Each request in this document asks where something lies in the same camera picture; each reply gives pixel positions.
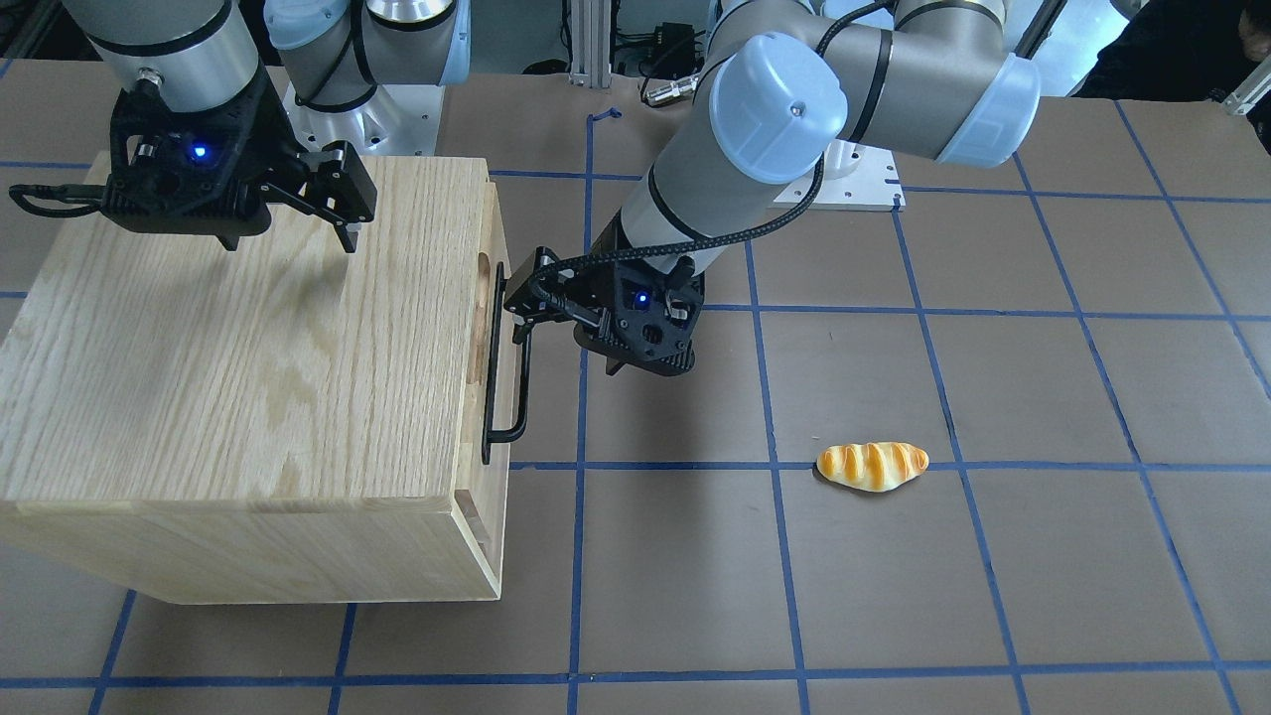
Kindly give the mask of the wooden drawer cabinet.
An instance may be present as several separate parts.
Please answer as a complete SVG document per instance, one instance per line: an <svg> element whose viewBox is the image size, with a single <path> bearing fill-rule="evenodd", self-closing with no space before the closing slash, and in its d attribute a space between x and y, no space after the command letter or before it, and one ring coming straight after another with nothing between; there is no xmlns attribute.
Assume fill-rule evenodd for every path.
<svg viewBox="0 0 1271 715"><path fill-rule="evenodd" d="M489 164L366 166L351 254L64 225L3 342L5 542L177 605L500 598Z"/></svg>

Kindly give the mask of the aluminium frame post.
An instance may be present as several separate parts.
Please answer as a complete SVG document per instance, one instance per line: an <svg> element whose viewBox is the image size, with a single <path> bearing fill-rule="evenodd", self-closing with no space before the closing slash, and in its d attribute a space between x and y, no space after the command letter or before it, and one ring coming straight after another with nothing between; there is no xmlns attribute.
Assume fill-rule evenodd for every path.
<svg viewBox="0 0 1271 715"><path fill-rule="evenodd" d="M569 84L609 90L616 44L616 1L564 1L564 9Z"/></svg>

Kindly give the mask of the toy bread roll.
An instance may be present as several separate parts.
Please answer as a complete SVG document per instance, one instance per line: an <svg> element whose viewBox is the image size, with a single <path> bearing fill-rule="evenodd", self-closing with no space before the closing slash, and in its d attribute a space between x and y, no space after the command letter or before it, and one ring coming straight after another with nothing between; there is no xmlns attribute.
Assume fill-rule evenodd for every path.
<svg viewBox="0 0 1271 715"><path fill-rule="evenodd" d="M871 494L894 491L913 483L929 465L927 451L902 442L831 444L813 461L813 467L827 481Z"/></svg>

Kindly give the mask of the wooden drawer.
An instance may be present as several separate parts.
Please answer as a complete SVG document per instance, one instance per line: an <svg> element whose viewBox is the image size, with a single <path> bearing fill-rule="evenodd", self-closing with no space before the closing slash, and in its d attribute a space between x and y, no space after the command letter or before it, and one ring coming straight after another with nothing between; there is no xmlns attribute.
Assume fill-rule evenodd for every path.
<svg viewBox="0 0 1271 715"><path fill-rule="evenodd" d="M494 182L480 194L480 244L477 249L472 298L472 349L465 366L464 410L454 497L477 545L491 566L502 561L508 444L483 448L486 431L513 425L519 347L511 343L513 316L494 297L496 276L512 271Z"/></svg>

